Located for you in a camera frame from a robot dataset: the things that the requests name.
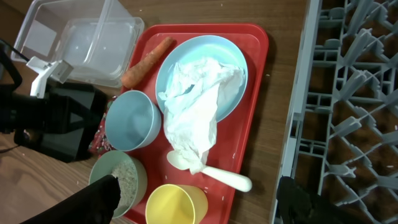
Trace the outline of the clear plastic bin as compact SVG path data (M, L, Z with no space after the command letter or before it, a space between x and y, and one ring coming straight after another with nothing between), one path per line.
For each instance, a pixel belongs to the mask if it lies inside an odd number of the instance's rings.
M64 60L69 79L119 88L143 30L118 0L33 1L14 44L21 54L11 58Z

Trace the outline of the white plastic spoon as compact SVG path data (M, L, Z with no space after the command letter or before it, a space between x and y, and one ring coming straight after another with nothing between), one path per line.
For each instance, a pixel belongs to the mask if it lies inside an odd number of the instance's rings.
M188 161L176 151L170 151L167 154L167 160L179 170L189 169ZM252 189L252 181L241 174L211 166L204 166L200 172L242 192L249 192Z

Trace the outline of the grey dishwasher rack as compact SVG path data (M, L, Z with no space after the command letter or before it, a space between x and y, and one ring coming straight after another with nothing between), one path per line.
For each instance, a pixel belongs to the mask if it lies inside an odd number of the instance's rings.
M397 0L307 3L278 175L397 222Z

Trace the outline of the black plastic tray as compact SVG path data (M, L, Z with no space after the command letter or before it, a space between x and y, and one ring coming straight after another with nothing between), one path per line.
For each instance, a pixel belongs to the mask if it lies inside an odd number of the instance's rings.
M107 95L93 85L56 84L47 88L43 99L36 99L34 114L23 116L41 121L36 127L17 128L14 142L20 146L63 162L82 161L91 157L90 142L97 132L107 104Z

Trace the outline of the red serving tray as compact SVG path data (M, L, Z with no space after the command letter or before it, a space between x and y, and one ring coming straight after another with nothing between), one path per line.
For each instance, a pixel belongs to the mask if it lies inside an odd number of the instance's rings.
M239 172L269 48L268 36L260 26L250 23L155 25L140 36L131 65L140 61L165 37L172 37L175 39L175 45L180 45L199 35L218 35L232 41L243 52L248 63L246 91L236 109L218 123L216 144L207 160L210 166ZM203 223L227 223L235 190L202 173L191 175L187 170L174 168L166 159L170 150L170 144L161 131L150 145L130 153L144 165L148 184L145 197L130 209L125 217L134 223L145 223L146 202L152 191L163 184L183 184L196 186L205 192L208 211L202 220Z

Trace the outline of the light blue bowl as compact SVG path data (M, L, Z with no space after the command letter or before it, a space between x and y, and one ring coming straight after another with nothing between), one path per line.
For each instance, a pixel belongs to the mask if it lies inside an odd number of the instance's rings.
M143 92L130 90L119 95L105 118L105 134L119 151L133 151L151 144L162 125L159 109Z

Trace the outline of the white napkin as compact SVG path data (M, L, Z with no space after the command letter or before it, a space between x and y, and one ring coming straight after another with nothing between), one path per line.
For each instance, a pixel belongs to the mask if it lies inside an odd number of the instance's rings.
M176 63L170 83L158 94L165 105L165 136L192 175L204 169L216 144L217 111L237 96L243 82L241 67L205 57Z

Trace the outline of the light blue plate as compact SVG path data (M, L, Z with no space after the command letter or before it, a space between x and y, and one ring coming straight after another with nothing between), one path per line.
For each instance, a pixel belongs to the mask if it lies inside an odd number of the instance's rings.
M165 97L168 92L190 91L202 72L206 75L211 69L230 68L240 74L239 86L228 85L220 95L216 120L225 119L240 103L248 84L248 65L242 51L232 41L217 35L201 35L177 46L160 66L155 84L159 108L165 110Z

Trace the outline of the orange carrot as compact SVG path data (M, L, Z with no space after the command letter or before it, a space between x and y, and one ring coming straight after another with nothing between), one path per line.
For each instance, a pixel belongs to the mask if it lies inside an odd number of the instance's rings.
M173 38L166 37L158 46L151 50L141 61L129 68L121 78L121 83L126 88L134 88L138 85L163 56L174 42Z

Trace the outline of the yellow cup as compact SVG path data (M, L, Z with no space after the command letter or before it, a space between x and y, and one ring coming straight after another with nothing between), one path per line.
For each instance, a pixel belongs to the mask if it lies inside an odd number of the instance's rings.
M146 223L199 224L207 211L207 197L198 187L164 184L147 200Z

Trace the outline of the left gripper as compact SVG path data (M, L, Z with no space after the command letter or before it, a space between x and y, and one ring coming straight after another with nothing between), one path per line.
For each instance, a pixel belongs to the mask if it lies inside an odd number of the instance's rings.
M69 96L47 94L45 98L16 93L1 93L1 132L33 129L50 134L65 134L97 127L98 115Z

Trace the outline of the white rice pile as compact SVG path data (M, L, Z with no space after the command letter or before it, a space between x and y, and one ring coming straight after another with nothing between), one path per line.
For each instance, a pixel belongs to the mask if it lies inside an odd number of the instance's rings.
M118 179L120 188L120 200L115 214L120 215L130 209L136 197L137 178L133 161L122 161L114 167L111 174Z

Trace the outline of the red snack wrapper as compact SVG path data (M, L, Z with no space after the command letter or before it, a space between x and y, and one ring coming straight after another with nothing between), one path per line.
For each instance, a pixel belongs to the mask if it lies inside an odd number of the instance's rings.
M104 153L107 153L108 151L114 150L114 147L109 143L108 138L106 137L105 121L106 121L106 115L108 114L109 108L113 104L115 99L116 99L116 96L113 96L110 100L108 100L108 103L106 105L106 110L103 114L103 117L98 126L98 129L95 132L93 140L90 142L90 145L88 146L88 152L93 155L100 156Z

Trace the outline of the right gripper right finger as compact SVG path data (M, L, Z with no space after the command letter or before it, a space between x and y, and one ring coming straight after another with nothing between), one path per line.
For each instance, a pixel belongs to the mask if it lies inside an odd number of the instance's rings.
M340 210L321 196L308 192L291 177L279 179L276 199L284 223L355 224L362 223L352 214Z

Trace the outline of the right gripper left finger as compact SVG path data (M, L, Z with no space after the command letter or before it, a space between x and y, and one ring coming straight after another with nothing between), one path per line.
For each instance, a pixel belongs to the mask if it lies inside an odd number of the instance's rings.
M106 175L21 224L108 224L120 198L118 179Z

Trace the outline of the green bowl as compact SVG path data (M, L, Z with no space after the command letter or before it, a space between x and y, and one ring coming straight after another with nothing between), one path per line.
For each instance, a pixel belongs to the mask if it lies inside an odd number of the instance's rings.
M106 176L106 175L111 175L114 177L111 172L114 169L115 166L117 166L120 162L122 161L133 161L134 167L136 170L136 178L137 178L137 191L136 191L136 197L131 204L131 207L135 207L143 198L147 190L147 173L142 165L142 163L129 156L125 152L122 151L109 151L102 156L99 157L99 159L96 161L94 164L91 174L90 174L90 179L89 179L89 184L92 184L96 182L97 180L100 180L100 178ZM113 214L113 219L119 218L123 216L128 210L126 210L124 213L120 215L116 215L115 213Z

